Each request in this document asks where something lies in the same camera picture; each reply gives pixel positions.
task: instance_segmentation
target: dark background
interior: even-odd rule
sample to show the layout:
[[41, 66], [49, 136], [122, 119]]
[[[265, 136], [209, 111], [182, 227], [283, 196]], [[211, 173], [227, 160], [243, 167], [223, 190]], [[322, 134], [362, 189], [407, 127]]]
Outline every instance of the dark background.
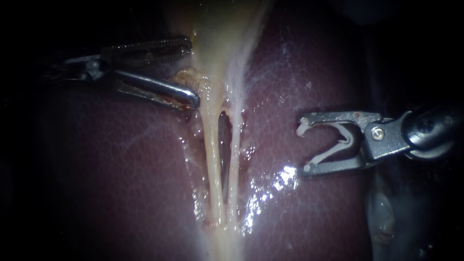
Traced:
[[[423, 102], [461, 100], [459, 9], [444, 2], [331, 0], [318, 3], [357, 23], [366, 55], [366, 84], [377, 84], [384, 99], [373, 110], [397, 116]], [[41, 157], [38, 114], [46, 96], [34, 80], [41, 63], [86, 47], [159, 39], [167, 35], [162, 13], [151, 6], [128, 4], [94, 7], [17, 7], [3, 22], [4, 82], [1, 87], [0, 249], [11, 260], [25, 256], [70, 259], [72, 235], [60, 219], [72, 216], [51, 168]], [[462, 145], [454, 155], [434, 163], [414, 163], [421, 173], [435, 173], [443, 191], [435, 228], [436, 248], [428, 260], [460, 254], [463, 245]]]

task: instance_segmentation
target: clip applier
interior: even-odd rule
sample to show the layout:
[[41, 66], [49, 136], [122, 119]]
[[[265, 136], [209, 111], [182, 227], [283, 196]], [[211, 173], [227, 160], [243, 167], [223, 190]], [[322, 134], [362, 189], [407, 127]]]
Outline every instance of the clip applier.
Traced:
[[[436, 159], [451, 150], [455, 134], [462, 127], [463, 121], [463, 107], [458, 103], [407, 111], [397, 119], [356, 111], [304, 113], [298, 118], [299, 136], [317, 125], [331, 125], [338, 128], [346, 140], [339, 141], [326, 153], [315, 156], [299, 169], [299, 173], [313, 176], [365, 169], [398, 154], [405, 154], [412, 159]], [[353, 136], [341, 125], [347, 123], [361, 129], [363, 141], [360, 151], [350, 159], [322, 162], [331, 154], [353, 144]]]

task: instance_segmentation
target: screw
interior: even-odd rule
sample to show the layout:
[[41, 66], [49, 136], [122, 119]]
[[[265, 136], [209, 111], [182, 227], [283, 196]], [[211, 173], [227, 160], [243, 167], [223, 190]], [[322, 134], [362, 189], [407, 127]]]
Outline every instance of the screw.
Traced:
[[417, 130], [421, 133], [430, 133], [434, 129], [434, 123], [428, 118], [420, 118], [417, 123]]
[[385, 133], [379, 127], [374, 127], [371, 130], [371, 136], [375, 141], [381, 141], [385, 137]]

